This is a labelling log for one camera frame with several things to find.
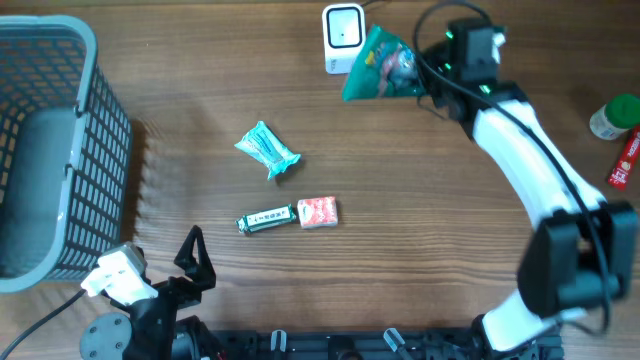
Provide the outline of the green white candy bar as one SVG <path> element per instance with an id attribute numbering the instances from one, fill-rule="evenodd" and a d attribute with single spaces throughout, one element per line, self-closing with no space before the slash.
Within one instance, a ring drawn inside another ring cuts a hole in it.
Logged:
<path id="1" fill-rule="evenodd" d="M 236 225 L 241 233 L 251 234 L 283 224 L 294 223 L 297 215 L 291 204 L 241 216 Z"/>

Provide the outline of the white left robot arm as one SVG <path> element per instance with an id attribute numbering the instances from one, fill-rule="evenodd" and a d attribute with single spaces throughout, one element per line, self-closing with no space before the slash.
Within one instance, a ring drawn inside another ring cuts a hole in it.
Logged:
<path id="1" fill-rule="evenodd" d="M 184 271 L 153 284 L 143 251 L 131 242 L 97 260 L 82 281 L 90 297 L 102 295 L 117 310 L 96 318 L 80 340 L 84 359 L 225 359 L 227 351 L 196 316 L 177 312 L 198 305 L 216 286 L 216 274 L 200 227 L 193 226 L 174 258 Z"/>

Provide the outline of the green cap white bottle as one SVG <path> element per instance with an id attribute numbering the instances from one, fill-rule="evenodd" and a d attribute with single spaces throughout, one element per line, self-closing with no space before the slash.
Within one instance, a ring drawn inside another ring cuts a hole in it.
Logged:
<path id="1" fill-rule="evenodd" d="M 615 140 L 639 125 L 639 98 L 618 95 L 596 111 L 589 122 L 591 132 L 603 140 Z"/>

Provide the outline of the orange white small box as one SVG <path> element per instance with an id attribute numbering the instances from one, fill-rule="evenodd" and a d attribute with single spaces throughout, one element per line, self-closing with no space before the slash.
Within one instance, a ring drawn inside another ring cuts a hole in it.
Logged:
<path id="1" fill-rule="evenodd" d="M 338 225 L 334 196 L 301 199 L 297 203 L 297 212 L 303 229 Z"/>

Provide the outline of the red Nescafe sachet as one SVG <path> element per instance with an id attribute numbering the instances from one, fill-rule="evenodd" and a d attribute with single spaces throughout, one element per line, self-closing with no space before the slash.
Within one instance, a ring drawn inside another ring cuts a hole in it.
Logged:
<path id="1" fill-rule="evenodd" d="M 608 183 L 618 190 L 624 190 L 629 182 L 629 176 L 638 156 L 639 127 L 635 127 L 608 178 Z"/>

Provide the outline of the teal white packet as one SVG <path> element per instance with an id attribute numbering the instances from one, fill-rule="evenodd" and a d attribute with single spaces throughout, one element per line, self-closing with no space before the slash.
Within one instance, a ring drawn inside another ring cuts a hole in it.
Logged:
<path id="1" fill-rule="evenodd" d="M 268 170 L 268 180 L 285 173 L 301 158 L 300 154 L 289 150 L 263 121 L 258 121 L 235 147 L 264 165 Z"/>

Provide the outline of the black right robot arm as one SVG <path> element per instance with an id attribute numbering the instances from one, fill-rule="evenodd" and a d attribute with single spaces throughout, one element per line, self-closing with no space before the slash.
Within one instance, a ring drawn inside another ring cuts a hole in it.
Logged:
<path id="1" fill-rule="evenodd" d="M 543 358 L 553 335 L 591 309 L 602 310 L 607 331 L 613 303 L 631 290 L 639 221 L 629 203 L 608 202 L 571 167 L 521 89 L 498 80 L 503 42 L 486 15 L 453 20 L 445 40 L 419 51 L 417 62 L 435 105 L 495 161 L 532 225 L 517 288 L 475 320 L 469 355 Z"/>

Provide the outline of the green 3M gloves packet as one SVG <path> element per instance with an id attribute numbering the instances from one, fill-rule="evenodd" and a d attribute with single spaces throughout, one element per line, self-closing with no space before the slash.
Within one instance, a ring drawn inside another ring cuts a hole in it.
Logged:
<path id="1" fill-rule="evenodd" d="M 342 100 L 425 94 L 414 51 L 397 35 L 373 25 L 346 78 Z"/>

